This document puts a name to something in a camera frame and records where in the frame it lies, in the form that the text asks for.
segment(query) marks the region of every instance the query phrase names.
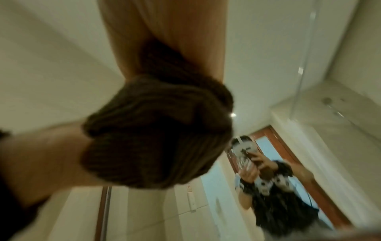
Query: black sleeve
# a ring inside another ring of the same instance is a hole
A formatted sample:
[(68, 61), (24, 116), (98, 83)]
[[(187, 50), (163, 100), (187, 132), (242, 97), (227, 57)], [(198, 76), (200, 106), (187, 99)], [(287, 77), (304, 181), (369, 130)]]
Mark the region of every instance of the black sleeve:
[(278, 164), (278, 170), (274, 173), (275, 175), (283, 175), (288, 177), (292, 177), (294, 175), (290, 165), (288, 165), (287, 163), (282, 161), (274, 161), (274, 162)]
[[(0, 130), (0, 140), (2, 137), (8, 136), (9, 133)], [(23, 208), (18, 200), (14, 197), (7, 184), (0, 176), (0, 192), (1, 204), (3, 209), (2, 219), (3, 226), (0, 232), (0, 241), (9, 240), (15, 233), (28, 226), (37, 216), (38, 208), (45, 203), (46, 200), (37, 203), (29, 208)]]

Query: wooden door frame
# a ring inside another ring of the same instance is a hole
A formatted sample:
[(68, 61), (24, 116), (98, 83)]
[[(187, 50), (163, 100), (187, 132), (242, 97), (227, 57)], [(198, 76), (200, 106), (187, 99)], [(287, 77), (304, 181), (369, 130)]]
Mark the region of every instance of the wooden door frame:
[[(299, 159), (294, 155), (291, 149), (286, 145), (286, 143), (278, 135), (278, 133), (272, 126), (269, 125), (248, 136), (254, 142), (256, 139), (266, 136), (283, 159), (288, 160), (290, 163), (302, 165)], [(234, 154), (230, 150), (227, 150), (227, 157), (233, 170), (237, 173), (238, 165), (236, 160), (234, 160)], [(329, 218), (329, 220), (332, 222), (335, 228), (347, 228), (348, 226), (352, 226), (349, 219), (340, 211), (340, 209), (336, 206), (336, 204), (325, 193), (325, 191), (320, 187), (320, 185), (316, 181), (307, 184), (303, 183), (303, 186), (311, 195), (311, 197), (316, 201), (316, 203), (322, 209), (322, 211), (326, 214), (326, 216)]]

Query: hand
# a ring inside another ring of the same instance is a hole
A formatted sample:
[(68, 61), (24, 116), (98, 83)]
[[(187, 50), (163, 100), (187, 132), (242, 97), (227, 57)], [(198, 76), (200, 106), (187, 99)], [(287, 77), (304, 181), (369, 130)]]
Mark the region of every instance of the hand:
[(268, 157), (263, 155), (260, 152), (248, 152), (250, 159), (253, 162), (262, 162), (262, 164), (258, 167), (258, 170), (262, 170), (265, 167), (271, 168), (273, 171), (278, 170), (278, 164), (276, 162), (271, 161)]
[(245, 165), (241, 170), (239, 170), (238, 174), (245, 182), (254, 183), (255, 179), (259, 176), (259, 170), (254, 164), (252, 164), (249, 167), (249, 170), (247, 170), (247, 165)]

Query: ceiling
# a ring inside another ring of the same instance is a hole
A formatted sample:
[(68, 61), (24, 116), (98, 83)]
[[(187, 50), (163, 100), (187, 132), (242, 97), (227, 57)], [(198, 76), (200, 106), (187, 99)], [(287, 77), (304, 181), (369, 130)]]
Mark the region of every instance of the ceiling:
[[(14, 0), (119, 73), (94, 0)], [(323, 0), (303, 88), (330, 66), (358, 0)], [(294, 95), (312, 0), (231, 0), (225, 83), (236, 134), (269, 124), (269, 108)]]

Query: brown knitted wrist warmer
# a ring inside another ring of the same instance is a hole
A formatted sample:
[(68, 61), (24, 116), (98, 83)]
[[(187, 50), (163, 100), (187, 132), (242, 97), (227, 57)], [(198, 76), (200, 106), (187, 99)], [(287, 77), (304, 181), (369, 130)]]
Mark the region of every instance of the brown knitted wrist warmer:
[(136, 76), (83, 125), (94, 139), (82, 165), (135, 188), (169, 188), (205, 174), (232, 138), (233, 98), (159, 42)]

